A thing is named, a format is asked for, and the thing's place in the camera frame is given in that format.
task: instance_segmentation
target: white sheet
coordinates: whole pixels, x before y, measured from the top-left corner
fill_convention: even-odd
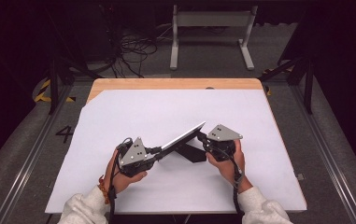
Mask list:
[[[241,133],[246,175],[285,210],[304,211],[306,200],[262,90],[103,91],[81,111],[46,213],[62,213],[75,193],[88,193],[126,137],[159,147],[201,121]],[[191,145],[202,148],[198,140]],[[191,163],[173,152],[142,181],[120,193],[116,214],[233,213],[233,189],[207,161]]]

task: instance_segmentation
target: sleeve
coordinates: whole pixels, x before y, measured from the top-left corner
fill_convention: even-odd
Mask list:
[[[105,204],[102,191],[95,186],[85,197],[82,194],[73,195],[73,197],[64,204],[64,211],[58,223],[107,224],[105,217],[107,208],[108,205]]]
[[[242,223],[291,223],[282,206],[267,200],[259,188],[252,187],[238,194],[238,202],[245,212]]]

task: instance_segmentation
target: silver metal bracket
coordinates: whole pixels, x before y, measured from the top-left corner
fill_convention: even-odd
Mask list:
[[[206,137],[221,142],[242,139],[242,134],[236,133],[225,126],[218,124]]]
[[[146,149],[143,146],[142,139],[137,137],[124,157],[119,159],[120,166],[128,165],[136,161],[143,161],[148,157]]]

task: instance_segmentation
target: bracelet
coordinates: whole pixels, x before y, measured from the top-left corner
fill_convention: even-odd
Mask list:
[[[99,177],[99,185],[98,188],[102,191],[104,198],[105,198],[105,204],[110,204],[110,200],[108,199],[107,196],[107,190],[105,189],[105,181],[102,178],[103,176]]]

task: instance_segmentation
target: gray floor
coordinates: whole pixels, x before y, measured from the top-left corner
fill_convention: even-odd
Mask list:
[[[254,71],[246,69],[236,43],[240,31],[232,28],[218,35],[205,29],[181,32],[176,71],[169,69],[171,42],[166,39],[159,43],[157,52],[142,63],[140,71],[145,77],[259,77],[264,69],[277,66],[276,61],[294,28],[294,25],[265,25],[253,28],[249,52],[255,65]],[[137,55],[127,55],[127,57],[134,58]],[[138,71],[138,64],[134,64],[133,69]],[[135,77],[126,68],[123,69],[123,73],[127,77]],[[110,70],[102,75],[114,77]],[[320,154],[320,147],[311,132],[307,117],[300,109],[301,102],[296,100],[293,87],[289,87],[283,81],[284,77],[280,75],[264,84],[270,87],[271,95],[267,96],[268,101],[293,168],[298,175],[304,177],[300,178],[299,182],[306,197],[308,210],[289,214],[290,218],[294,223],[352,223],[354,221],[349,217],[347,207],[336,190],[335,182]],[[68,93],[77,100],[75,103],[65,103],[62,106],[50,127],[36,166],[25,179],[24,188],[18,195],[16,203],[12,204],[11,214],[6,218],[6,223],[47,223],[50,216],[44,214],[45,206],[71,140],[70,137],[64,143],[64,137],[55,134],[67,125],[74,130],[91,85],[92,82],[86,77],[78,77],[78,81]],[[356,202],[356,158],[316,80],[312,108],[314,114],[311,118],[317,121]],[[35,109],[10,136],[0,151],[0,207],[36,143],[44,123],[49,118],[49,109],[50,103],[37,103]],[[49,223],[56,223],[58,218],[57,215],[52,216]]]

